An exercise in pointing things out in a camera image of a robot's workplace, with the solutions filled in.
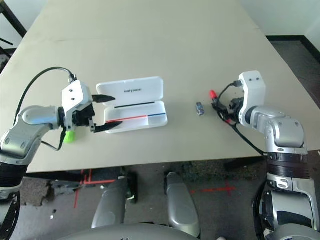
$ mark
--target black line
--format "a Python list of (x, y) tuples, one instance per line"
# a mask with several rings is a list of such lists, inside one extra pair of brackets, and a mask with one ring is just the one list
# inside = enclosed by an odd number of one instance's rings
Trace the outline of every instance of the black line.
[(23, 38), (26, 35), (27, 30), (14, 15), (5, 1), (0, 1), (0, 9), (0, 12), (5, 16), (5, 18), (9, 21), (13, 28), (18, 32), (18, 34)]
[(311, 55), (320, 63), (320, 51), (306, 38), (302, 36), (301, 43), (311, 53)]
[(270, 42), (272, 41), (300, 41), (309, 53), (320, 63), (320, 51), (304, 35), (280, 35), (265, 36)]
[(11, 54), (11, 55), (14, 54), (16, 50), (17, 50), (16, 48), (7, 48), (7, 49), (5, 49), (5, 51), (6, 51), (8, 54)]
[(13, 46), (13, 45), (14, 45), (12, 42), (9, 42), (9, 41), (7, 41), (7, 40), (5, 40), (5, 39), (1, 38), (1, 37), (0, 37), (0, 41), (1, 41), (1, 42), (4, 42), (4, 43), (6, 43), (6, 44), (9, 44), (9, 45), (11, 45), (11, 46)]
[(139, 105), (145, 105), (145, 104), (154, 104), (154, 103), (155, 103), (155, 102), (152, 101), (152, 102), (145, 102), (145, 103), (138, 103), (138, 104), (131, 104), (131, 105), (115, 106), (114, 108), (115, 108), (115, 109), (118, 109), (118, 108), (131, 107), (131, 106), (139, 106)]
[(269, 41), (301, 41), (303, 35), (265, 36)]

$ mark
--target black cable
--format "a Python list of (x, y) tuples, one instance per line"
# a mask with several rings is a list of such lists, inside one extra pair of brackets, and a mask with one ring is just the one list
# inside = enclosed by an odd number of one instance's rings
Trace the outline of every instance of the black cable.
[(267, 183), (267, 180), (263, 181), (263, 183), (258, 188), (253, 200), (254, 231), (258, 240), (265, 239), (264, 231), (263, 231), (263, 227), (260, 219), (260, 201), (261, 201), (266, 183)]
[(224, 94), (225, 91), (227, 91), (228, 88), (230, 88), (231, 86), (234, 86), (234, 83), (230, 83), (228, 86), (225, 87), (225, 89), (222, 90), (222, 92), (221, 92), (220, 95), (218, 96), (218, 99), (217, 99), (218, 102), (220, 102), (220, 98), (221, 98), (222, 94)]
[(75, 77), (75, 75), (74, 75), (69, 69), (66, 69), (66, 68), (60, 67), (60, 66), (50, 67), (50, 68), (47, 68), (47, 69), (43, 70), (42, 72), (40, 72), (38, 75), (36, 75), (36, 76), (31, 80), (31, 82), (29, 83), (29, 85), (25, 88), (25, 90), (24, 90), (24, 92), (23, 92), (23, 94), (22, 94), (22, 96), (21, 96), (21, 98), (20, 98), (18, 107), (17, 107), (17, 109), (16, 109), (16, 111), (15, 111), (15, 116), (14, 116), (13, 125), (16, 124), (17, 116), (18, 116), (18, 114), (19, 114), (19, 112), (20, 112), (20, 110), (21, 110), (22, 103), (23, 103), (23, 101), (24, 101), (24, 99), (25, 99), (25, 97), (26, 97), (26, 95), (27, 95), (27, 92), (29, 91), (30, 87), (32, 86), (32, 84), (34, 84), (35, 81), (36, 81), (39, 77), (41, 77), (43, 74), (45, 74), (45, 73), (47, 73), (47, 72), (49, 72), (49, 71), (52, 71), (52, 70), (62, 70), (62, 71), (65, 71), (65, 72), (69, 73), (69, 76), (70, 76), (74, 81), (77, 80), (76, 77)]
[[(49, 72), (49, 71), (52, 71), (52, 70), (62, 70), (62, 71), (65, 71), (67, 73), (69, 73), (69, 77), (72, 78), (73, 81), (77, 80), (76, 76), (67, 68), (64, 68), (64, 67), (60, 67), (60, 66), (54, 66), (54, 67), (50, 67), (50, 68), (47, 68), (45, 70), (43, 70), (42, 72), (40, 72), (39, 74), (37, 74), (32, 80), (31, 82), (28, 84), (28, 86), (25, 88), (21, 98), (20, 98), (20, 101), (19, 101), (19, 104), (18, 104), (18, 107), (15, 111), (15, 116), (14, 116), (14, 121), (13, 121), (13, 125), (16, 124), (16, 120), (17, 120), (17, 116), (21, 110), (21, 106), (22, 106), (22, 103), (24, 102), (24, 99), (27, 95), (27, 92), (29, 91), (30, 87), (35, 83), (35, 81), (40, 77), (42, 76), (43, 74)], [(50, 143), (47, 143), (45, 141), (41, 141), (42, 144), (52, 148), (53, 150), (55, 151), (59, 151), (62, 147), (62, 144), (64, 142), (64, 139), (65, 139), (65, 136), (66, 136), (66, 131), (67, 129), (66, 128), (63, 128), (63, 131), (61, 133), (61, 137), (60, 137), (60, 142), (59, 142), (59, 147), (56, 148), (54, 146), (52, 146)]]
[(246, 138), (237, 128), (237, 123), (231, 126), (232, 129), (242, 138), (247, 144), (250, 145), (254, 150), (256, 150), (260, 155), (264, 156), (265, 152), (261, 149), (257, 148), (248, 138)]
[(62, 147), (62, 144), (64, 143), (64, 139), (65, 139), (65, 136), (66, 136), (66, 131), (67, 131), (67, 128), (64, 127), (63, 130), (62, 130), (62, 132), (61, 132), (60, 142), (59, 142), (58, 148), (52, 146), (51, 144), (49, 144), (49, 143), (47, 143), (47, 142), (45, 142), (45, 141), (41, 141), (41, 143), (44, 144), (44, 145), (46, 145), (46, 146), (48, 146), (48, 147), (50, 147), (50, 148), (52, 148), (52, 149), (55, 150), (55, 151), (59, 151), (59, 150), (61, 149), (61, 147)]
[[(234, 87), (238, 87), (239, 86), (239, 81), (234, 81), (233, 83), (230, 83), (228, 86), (225, 87), (225, 89), (220, 93), (220, 95), (218, 96), (217, 98), (217, 101), (220, 102), (220, 98), (222, 96), (222, 94), (225, 93), (225, 91), (231, 87), (231, 86), (234, 86)], [(262, 151), (261, 149), (259, 149), (258, 147), (256, 147), (248, 138), (246, 138), (240, 131), (239, 129), (237, 128), (237, 123), (235, 124), (230, 124), (229, 122), (227, 122), (223, 116), (221, 116), (221, 113), (218, 112), (218, 116), (219, 118), (224, 121), (226, 124), (228, 124), (239, 136), (240, 138), (242, 138), (247, 144), (249, 144), (250, 147), (252, 147), (254, 150), (256, 150), (260, 155), (262, 156), (265, 156), (266, 152)]]
[(19, 214), (20, 214), (20, 206), (21, 206), (20, 191), (18, 191), (16, 193), (16, 197), (17, 197), (17, 200), (16, 200), (17, 205), (16, 205), (14, 221), (13, 221), (12, 227), (10, 228), (10, 232), (9, 232), (8, 236), (5, 238), (6, 240), (9, 240), (11, 238), (11, 236), (14, 233), (14, 230), (17, 226), (17, 223), (18, 223), (18, 218), (19, 218)]

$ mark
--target small metal object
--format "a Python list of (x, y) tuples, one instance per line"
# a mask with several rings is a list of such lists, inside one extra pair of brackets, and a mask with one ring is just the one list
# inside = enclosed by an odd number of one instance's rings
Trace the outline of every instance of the small metal object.
[(205, 114), (204, 106), (201, 104), (201, 102), (197, 102), (195, 107), (196, 107), (196, 112), (198, 113), (199, 116)]

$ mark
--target red line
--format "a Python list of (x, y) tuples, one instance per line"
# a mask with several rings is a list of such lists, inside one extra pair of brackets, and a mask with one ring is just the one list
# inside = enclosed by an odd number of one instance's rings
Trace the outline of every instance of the red line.
[(205, 188), (201, 189), (200, 192), (205, 193), (205, 192), (225, 192), (225, 191), (232, 191), (235, 190), (235, 186), (228, 186), (228, 187), (215, 187), (215, 188)]
[(73, 208), (74, 208), (74, 209), (77, 208), (78, 197), (79, 197), (79, 188), (77, 188), (77, 189), (75, 190), (74, 205), (73, 205)]
[(85, 181), (84, 184), (111, 184), (116, 180)]
[(92, 169), (89, 170), (89, 182), (91, 182), (91, 177), (92, 177)]
[[(224, 181), (224, 183), (225, 183), (226, 188), (229, 188), (229, 182), (228, 182), (227, 179)], [(230, 189), (228, 189), (227, 192), (228, 192), (228, 196), (231, 197), (231, 191), (230, 191)]]
[(139, 119), (139, 118), (147, 118), (147, 117), (148, 117), (148, 115), (131, 116), (131, 117), (124, 117), (124, 118), (118, 118), (118, 119), (114, 119), (114, 120), (105, 121), (105, 123), (113, 123), (113, 122), (118, 122), (118, 121), (123, 121), (123, 120)]

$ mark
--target floor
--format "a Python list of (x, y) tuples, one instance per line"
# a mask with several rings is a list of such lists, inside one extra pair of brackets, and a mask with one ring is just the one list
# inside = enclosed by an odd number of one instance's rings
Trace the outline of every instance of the floor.
[[(320, 64), (299, 41), (274, 41), (272, 45), (320, 107)], [(309, 161), (320, 200), (320, 152), (311, 152)], [(182, 172), (191, 190), (200, 218), (201, 239), (215, 240), (220, 236), (227, 240), (256, 239), (251, 205), (265, 178), (266, 166), (259, 163), (225, 175), (212, 174), (221, 169), (222, 163), (206, 161), (189, 165), (168, 163), (129, 167), (129, 171), (138, 174), (139, 200), (137, 204), (127, 204), (125, 222), (168, 224), (164, 172), (175, 170)], [(40, 207), (22, 206), (11, 239), (55, 240), (89, 229), (103, 191), (100, 185), (82, 188), (76, 207), (74, 193), (59, 195), (53, 201), (45, 200)]]

